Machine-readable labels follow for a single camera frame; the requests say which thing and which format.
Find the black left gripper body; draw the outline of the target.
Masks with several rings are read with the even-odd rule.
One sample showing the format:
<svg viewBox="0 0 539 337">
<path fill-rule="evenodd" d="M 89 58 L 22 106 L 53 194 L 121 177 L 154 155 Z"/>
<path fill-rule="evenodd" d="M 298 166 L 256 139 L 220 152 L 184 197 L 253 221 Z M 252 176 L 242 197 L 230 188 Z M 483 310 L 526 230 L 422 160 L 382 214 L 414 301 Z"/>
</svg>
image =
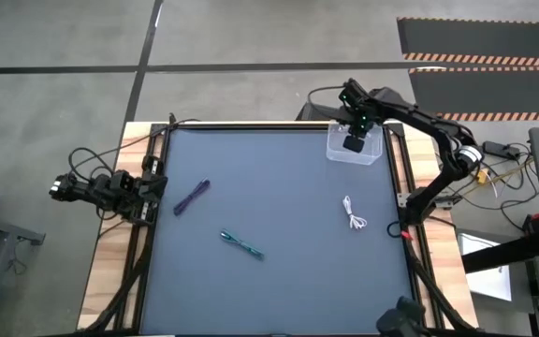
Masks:
<svg viewBox="0 0 539 337">
<path fill-rule="evenodd" d="M 114 172 L 109 179 L 109 192 L 113 198 L 137 199 L 142 180 L 126 170 Z"/>
</svg>

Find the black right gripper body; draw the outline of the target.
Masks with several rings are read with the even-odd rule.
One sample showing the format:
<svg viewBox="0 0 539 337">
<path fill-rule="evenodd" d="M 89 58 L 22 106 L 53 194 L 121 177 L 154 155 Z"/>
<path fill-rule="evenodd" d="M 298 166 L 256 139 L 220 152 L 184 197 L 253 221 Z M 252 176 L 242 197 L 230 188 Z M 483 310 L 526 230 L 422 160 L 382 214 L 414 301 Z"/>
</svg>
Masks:
<svg viewBox="0 0 539 337">
<path fill-rule="evenodd" d="M 365 137 L 374 124 L 368 92 L 356 80 L 349 79 L 343 84 L 339 99 L 352 118 L 349 133 L 353 137 Z"/>
</svg>

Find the clear plastic bin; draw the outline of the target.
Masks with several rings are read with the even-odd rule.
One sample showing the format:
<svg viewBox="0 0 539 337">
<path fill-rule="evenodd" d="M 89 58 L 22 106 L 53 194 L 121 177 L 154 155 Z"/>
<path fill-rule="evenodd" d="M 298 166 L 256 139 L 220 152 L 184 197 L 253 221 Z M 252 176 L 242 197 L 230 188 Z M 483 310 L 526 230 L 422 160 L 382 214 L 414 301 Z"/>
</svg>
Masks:
<svg viewBox="0 0 539 337">
<path fill-rule="evenodd" d="M 331 161 L 370 166 L 383 153 L 384 131 L 380 126 L 373 126 L 363 138 L 364 147 L 360 153 L 345 149 L 342 145 L 349 133 L 349 125 L 341 125 L 335 121 L 328 124 L 326 147 L 327 159 Z"/>
</svg>

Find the black stand base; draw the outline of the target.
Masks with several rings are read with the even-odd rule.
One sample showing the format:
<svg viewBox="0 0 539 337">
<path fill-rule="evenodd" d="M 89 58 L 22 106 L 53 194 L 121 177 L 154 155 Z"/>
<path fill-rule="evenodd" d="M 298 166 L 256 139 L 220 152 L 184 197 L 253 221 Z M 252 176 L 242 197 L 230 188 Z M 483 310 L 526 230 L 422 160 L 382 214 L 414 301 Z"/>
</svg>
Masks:
<svg viewBox="0 0 539 337">
<path fill-rule="evenodd" d="M 339 108 L 305 103 L 299 111 L 296 121 L 338 121 L 345 117 L 346 114 Z"/>
</svg>

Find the black power adapter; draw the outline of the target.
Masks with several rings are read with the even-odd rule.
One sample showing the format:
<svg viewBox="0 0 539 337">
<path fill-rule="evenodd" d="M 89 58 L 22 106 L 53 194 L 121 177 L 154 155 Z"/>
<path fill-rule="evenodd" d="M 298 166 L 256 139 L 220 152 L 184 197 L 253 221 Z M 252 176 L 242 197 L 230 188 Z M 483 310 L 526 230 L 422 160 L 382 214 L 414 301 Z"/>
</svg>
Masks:
<svg viewBox="0 0 539 337">
<path fill-rule="evenodd" d="M 520 150 L 509 144 L 501 144 L 493 141 L 484 141 L 482 151 L 485 154 L 498 156 L 505 159 L 515 160 L 520 156 Z"/>
</svg>

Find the black hazard-striped floor mat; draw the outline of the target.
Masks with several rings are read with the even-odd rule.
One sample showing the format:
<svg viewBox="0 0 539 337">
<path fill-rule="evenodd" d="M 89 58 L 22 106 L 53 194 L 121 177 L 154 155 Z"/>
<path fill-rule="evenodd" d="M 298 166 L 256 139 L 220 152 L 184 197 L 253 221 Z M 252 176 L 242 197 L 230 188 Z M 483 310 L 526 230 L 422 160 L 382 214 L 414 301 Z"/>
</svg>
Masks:
<svg viewBox="0 0 539 337">
<path fill-rule="evenodd" d="M 539 66 L 539 22 L 400 17 L 397 25 L 406 60 Z"/>
<path fill-rule="evenodd" d="M 409 71 L 418 107 L 451 121 L 539 121 L 539 66 Z"/>
</svg>

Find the white floor box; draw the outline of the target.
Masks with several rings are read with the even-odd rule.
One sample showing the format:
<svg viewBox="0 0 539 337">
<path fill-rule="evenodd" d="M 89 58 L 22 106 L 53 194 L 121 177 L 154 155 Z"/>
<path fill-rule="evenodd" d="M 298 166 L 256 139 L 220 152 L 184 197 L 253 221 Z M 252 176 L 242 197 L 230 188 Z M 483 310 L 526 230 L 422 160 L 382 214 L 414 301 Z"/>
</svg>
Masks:
<svg viewBox="0 0 539 337">
<path fill-rule="evenodd" d="M 463 256 L 499 245 L 498 242 L 465 233 L 458 235 L 458 242 Z M 507 265 L 472 273 L 467 272 L 466 278 L 470 291 L 473 293 L 498 300 L 512 300 L 510 271 Z"/>
</svg>

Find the black aluminium table frame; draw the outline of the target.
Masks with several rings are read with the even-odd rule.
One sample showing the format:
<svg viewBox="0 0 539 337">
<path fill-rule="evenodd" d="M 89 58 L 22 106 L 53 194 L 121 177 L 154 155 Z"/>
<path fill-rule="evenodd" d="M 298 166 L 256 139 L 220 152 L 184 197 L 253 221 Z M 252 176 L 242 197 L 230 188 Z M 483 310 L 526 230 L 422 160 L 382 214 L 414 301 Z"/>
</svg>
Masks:
<svg viewBox="0 0 539 337">
<path fill-rule="evenodd" d="M 129 122 L 124 128 L 120 145 L 123 147 L 116 155 L 114 166 L 129 171 L 133 175 L 141 174 L 142 157 L 147 147 L 153 146 L 153 153 L 160 154 L 162 141 L 149 141 L 146 134 L 160 126 L 160 122 Z M 241 122 L 186 122 L 184 127 L 218 127 L 220 129 L 297 129 L 312 130 L 328 126 L 326 121 L 241 121 Z M 390 145 L 396 162 L 396 178 L 399 189 L 409 192 L 413 187 L 426 186 L 437 173 L 437 151 L 429 136 L 408 125 L 390 124 Z M 461 253 L 455 229 L 449 224 L 451 213 L 437 210 L 423 228 L 412 228 L 413 247 L 417 256 L 423 259 L 424 266 L 430 272 L 438 287 L 459 315 L 472 326 L 478 325 L 472 296 L 462 268 Z M 146 228 L 131 229 L 127 224 L 112 230 L 111 237 L 104 236 L 97 240 L 94 262 L 86 286 L 86 292 L 77 323 L 78 330 L 84 330 L 102 313 L 121 285 L 125 271 L 136 263 L 135 254 L 143 251 Z"/>
</svg>

